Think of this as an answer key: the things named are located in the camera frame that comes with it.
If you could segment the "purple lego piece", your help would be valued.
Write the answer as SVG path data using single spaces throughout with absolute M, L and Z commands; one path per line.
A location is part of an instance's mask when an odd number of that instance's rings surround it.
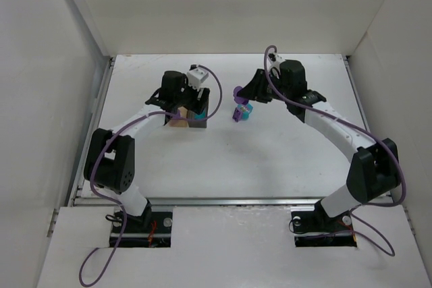
M 234 97 L 234 102 L 238 105 L 247 105 L 248 104 L 248 99 L 247 98 L 243 98 L 241 96 L 238 95 L 239 91 L 242 90 L 241 86 L 236 86 L 233 90 L 233 97 Z

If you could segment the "round teal printed lego tile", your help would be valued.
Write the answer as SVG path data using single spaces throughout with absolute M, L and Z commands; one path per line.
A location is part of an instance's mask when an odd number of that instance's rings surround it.
M 251 104 L 238 105 L 238 106 L 241 106 L 243 109 L 243 112 L 244 112 L 243 113 L 243 120 L 241 120 L 241 121 L 246 121 L 250 117 L 250 114 L 252 113 L 253 106 Z

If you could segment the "purple lego brick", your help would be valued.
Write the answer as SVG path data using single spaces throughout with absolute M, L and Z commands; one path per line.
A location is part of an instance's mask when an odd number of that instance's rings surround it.
M 241 106 L 237 106 L 235 109 L 234 109 L 234 113 L 233 113 L 233 116 L 232 116 L 232 119 L 235 121 L 235 122 L 239 122 L 239 121 L 241 121 L 241 120 L 243 120 L 243 109 L 242 109 L 242 107 Z

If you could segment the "teal lego brick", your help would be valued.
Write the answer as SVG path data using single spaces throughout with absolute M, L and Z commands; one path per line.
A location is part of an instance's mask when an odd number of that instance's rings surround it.
M 195 120 L 202 120 L 202 119 L 205 119 L 207 117 L 207 109 L 204 109 L 203 111 L 202 111 L 202 113 L 200 113 L 200 114 L 196 114 L 195 116 L 194 116 L 194 119 Z

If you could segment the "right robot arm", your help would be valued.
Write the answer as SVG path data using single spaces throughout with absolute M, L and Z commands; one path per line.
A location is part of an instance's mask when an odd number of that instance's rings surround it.
M 258 69 L 247 85 L 234 88 L 233 96 L 241 105 L 251 100 L 285 102 L 291 114 L 325 136 L 350 163 L 342 187 L 315 203 L 312 211 L 292 213 L 295 234 L 342 231 L 349 226 L 345 222 L 349 211 L 400 185 L 396 144 L 390 139 L 377 142 L 349 127 L 323 95 L 308 88 L 301 62 L 285 60 L 269 72 Z

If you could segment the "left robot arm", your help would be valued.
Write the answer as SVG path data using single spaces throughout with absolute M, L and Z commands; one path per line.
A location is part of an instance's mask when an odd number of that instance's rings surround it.
M 208 77 L 209 71 L 200 65 L 192 65 L 186 73 L 165 71 L 160 87 L 139 112 L 113 129 L 98 128 L 92 133 L 83 176 L 124 208 L 118 219 L 135 232 L 149 227 L 152 213 L 151 203 L 133 183 L 136 143 L 180 117 L 181 108 L 204 115 L 210 90 L 203 83 Z

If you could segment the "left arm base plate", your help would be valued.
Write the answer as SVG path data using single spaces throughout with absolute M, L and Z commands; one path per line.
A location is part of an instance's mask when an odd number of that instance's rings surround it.
M 124 214 L 117 211 L 107 214 L 105 219 L 111 223 L 109 246 L 116 244 L 122 229 Z M 146 219 L 128 215 L 126 228 L 120 236 L 119 248 L 170 248 L 173 212 L 171 210 L 151 211 Z

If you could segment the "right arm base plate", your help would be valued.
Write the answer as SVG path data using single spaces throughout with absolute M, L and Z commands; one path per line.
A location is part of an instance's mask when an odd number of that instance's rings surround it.
M 348 211 L 333 218 L 316 210 L 292 210 L 290 231 L 297 248 L 357 247 Z

